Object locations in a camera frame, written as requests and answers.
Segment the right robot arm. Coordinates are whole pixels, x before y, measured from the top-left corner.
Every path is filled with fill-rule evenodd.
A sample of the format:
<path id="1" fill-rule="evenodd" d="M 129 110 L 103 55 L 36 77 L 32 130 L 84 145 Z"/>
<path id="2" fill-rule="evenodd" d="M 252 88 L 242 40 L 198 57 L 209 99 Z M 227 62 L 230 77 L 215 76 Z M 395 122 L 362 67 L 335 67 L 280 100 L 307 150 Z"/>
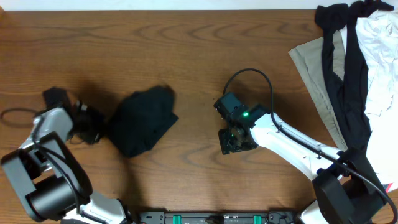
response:
<path id="1" fill-rule="evenodd" d="M 219 131 L 223 154 L 261 146 L 312 182 L 316 200 L 300 214 L 303 223 L 368 223 L 385 205 L 397 223 L 397 207 L 363 153 L 324 145 L 286 124 L 272 108 L 248 108 L 232 95 L 214 107 L 227 123 Z"/>

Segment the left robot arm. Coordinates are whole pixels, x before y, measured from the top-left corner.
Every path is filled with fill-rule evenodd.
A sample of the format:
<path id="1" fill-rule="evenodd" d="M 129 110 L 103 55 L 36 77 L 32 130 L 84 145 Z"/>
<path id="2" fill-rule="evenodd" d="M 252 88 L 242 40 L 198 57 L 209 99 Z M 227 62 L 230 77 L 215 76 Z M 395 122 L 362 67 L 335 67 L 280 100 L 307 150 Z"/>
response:
<path id="1" fill-rule="evenodd" d="M 25 212 L 36 222 L 132 223 L 118 199 L 96 192 L 66 146 L 74 127 L 64 105 L 35 114 L 26 141 L 1 159 L 1 167 Z"/>

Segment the black polo shirt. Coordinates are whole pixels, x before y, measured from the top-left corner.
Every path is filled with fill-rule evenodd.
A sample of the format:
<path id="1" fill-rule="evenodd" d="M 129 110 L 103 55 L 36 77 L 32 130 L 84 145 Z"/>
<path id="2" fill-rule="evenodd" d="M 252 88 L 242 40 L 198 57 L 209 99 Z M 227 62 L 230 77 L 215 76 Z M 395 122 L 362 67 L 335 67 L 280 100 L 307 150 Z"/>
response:
<path id="1" fill-rule="evenodd" d="M 134 92 L 108 121 L 109 140 L 128 158 L 150 151 L 178 121 L 174 102 L 175 93 L 168 86 Z"/>

